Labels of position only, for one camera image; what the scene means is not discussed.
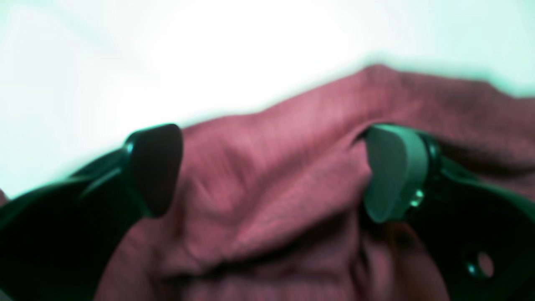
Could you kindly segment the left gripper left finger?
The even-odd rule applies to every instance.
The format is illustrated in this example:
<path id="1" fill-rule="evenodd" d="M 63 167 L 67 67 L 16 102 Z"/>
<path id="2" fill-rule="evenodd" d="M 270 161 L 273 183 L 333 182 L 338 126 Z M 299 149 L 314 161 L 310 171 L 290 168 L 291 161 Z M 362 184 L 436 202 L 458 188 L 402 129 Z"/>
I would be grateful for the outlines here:
<path id="1" fill-rule="evenodd" d="M 182 162 L 179 126 L 132 133 L 122 147 L 1 207 L 1 291 L 12 301 L 91 301 L 115 249 L 164 215 Z"/>

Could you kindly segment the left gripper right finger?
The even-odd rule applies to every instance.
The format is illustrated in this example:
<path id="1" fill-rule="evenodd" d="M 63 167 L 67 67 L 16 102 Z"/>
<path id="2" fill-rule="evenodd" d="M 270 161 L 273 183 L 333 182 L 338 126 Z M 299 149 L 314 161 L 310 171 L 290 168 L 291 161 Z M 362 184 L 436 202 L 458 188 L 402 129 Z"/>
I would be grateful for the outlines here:
<path id="1" fill-rule="evenodd" d="M 364 133 L 375 223 L 408 223 L 453 301 L 533 301 L 534 204 L 479 180 L 425 132 L 376 124 Z"/>

